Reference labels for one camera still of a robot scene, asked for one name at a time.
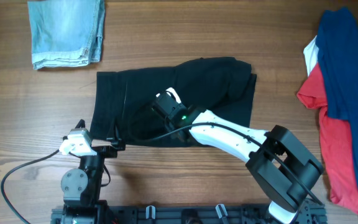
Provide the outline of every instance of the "wooden table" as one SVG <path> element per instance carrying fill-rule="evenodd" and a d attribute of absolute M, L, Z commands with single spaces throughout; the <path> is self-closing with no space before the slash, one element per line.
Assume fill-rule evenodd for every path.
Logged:
<path fill-rule="evenodd" d="M 108 1 L 101 63 L 35 71 L 25 0 L 0 0 L 0 182 L 19 164 L 50 154 L 83 118 L 90 125 L 97 71 L 171 66 L 199 57 L 234 56 L 258 74 L 251 127 L 287 127 L 321 160 L 316 111 L 295 93 L 306 79 L 303 48 L 336 1 Z M 349 2 L 358 20 L 358 1 Z M 240 160 L 214 148 L 128 146 L 106 161 L 110 205 L 228 205 L 268 202 Z M 57 155 L 22 169 L 6 182 L 18 211 L 49 223 L 63 205 L 62 175 L 78 166 Z M 326 203 L 329 223 L 358 223 L 329 202 L 327 175 L 313 192 Z M 0 193 L 0 223 L 20 223 Z"/>

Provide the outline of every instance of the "red cloth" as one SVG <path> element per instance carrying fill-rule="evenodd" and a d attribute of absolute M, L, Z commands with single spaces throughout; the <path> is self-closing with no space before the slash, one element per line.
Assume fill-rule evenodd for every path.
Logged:
<path fill-rule="evenodd" d="M 308 109 L 321 108 L 320 146 L 331 184 L 331 201 L 358 214 L 358 189 L 353 169 L 351 129 L 347 121 L 327 116 L 324 80 L 318 64 L 296 95 Z"/>

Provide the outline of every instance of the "navy blue fabric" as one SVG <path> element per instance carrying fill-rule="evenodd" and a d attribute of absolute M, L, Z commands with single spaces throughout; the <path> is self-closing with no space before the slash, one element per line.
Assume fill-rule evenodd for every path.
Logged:
<path fill-rule="evenodd" d="M 326 11 L 316 45 L 330 118 L 348 120 L 358 187 L 358 26 L 347 8 Z"/>

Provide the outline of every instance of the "folded black cloth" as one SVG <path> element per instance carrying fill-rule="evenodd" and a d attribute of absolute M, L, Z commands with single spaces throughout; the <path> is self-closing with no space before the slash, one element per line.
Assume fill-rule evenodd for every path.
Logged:
<path fill-rule="evenodd" d="M 163 120 L 149 106 L 157 93 L 172 87 L 182 103 L 211 110 L 217 116 L 249 127 L 256 75 L 251 65 L 233 57 L 200 58 L 176 67 L 143 68 L 123 72 L 98 72 L 96 103 L 90 133 L 106 140 L 116 134 L 126 144 L 156 147 L 187 147 L 191 143 L 166 137 L 137 142 L 165 134 Z"/>

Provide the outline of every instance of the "light blue folded cloth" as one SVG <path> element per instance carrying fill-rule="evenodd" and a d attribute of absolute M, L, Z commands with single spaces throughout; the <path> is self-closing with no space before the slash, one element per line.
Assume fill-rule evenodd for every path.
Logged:
<path fill-rule="evenodd" d="M 34 69 L 100 61 L 104 0 L 31 1 L 28 7 Z"/>

